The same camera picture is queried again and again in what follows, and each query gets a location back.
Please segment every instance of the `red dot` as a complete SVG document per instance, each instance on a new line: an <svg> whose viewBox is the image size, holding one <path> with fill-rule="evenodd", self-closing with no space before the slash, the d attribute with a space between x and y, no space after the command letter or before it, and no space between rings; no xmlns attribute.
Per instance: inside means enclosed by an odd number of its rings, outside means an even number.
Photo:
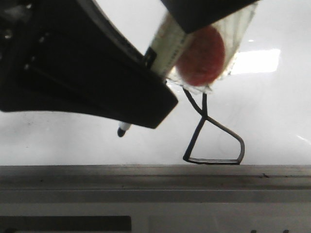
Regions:
<svg viewBox="0 0 311 233"><path fill-rule="evenodd" d="M219 32L207 26L194 33L191 45L176 63L182 79L192 86L212 83L225 63L225 45Z"/></svg>

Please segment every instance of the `clear plastic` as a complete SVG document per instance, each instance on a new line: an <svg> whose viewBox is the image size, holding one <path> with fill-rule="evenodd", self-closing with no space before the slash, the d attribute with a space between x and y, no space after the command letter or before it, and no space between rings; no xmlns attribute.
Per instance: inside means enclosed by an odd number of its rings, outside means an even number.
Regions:
<svg viewBox="0 0 311 233"><path fill-rule="evenodd" d="M186 34L167 13L150 44L156 53L151 70L191 92L208 92L228 75L257 3Z"/></svg>

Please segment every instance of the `white background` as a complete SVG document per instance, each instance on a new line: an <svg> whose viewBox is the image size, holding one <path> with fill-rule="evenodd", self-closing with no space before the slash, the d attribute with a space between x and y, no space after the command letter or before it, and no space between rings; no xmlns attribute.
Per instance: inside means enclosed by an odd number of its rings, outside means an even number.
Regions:
<svg viewBox="0 0 311 233"><path fill-rule="evenodd" d="M144 52L163 5L158 0L98 2ZM260 1L238 68L208 96L210 116L244 139L243 164L311 164L310 12L309 0ZM199 116L182 89L170 87L179 104L163 123L156 130L133 126L124 138L117 137L117 121L96 116L0 113L0 165L183 164ZM209 124L193 150L194 157L238 154L239 144Z"/></svg>

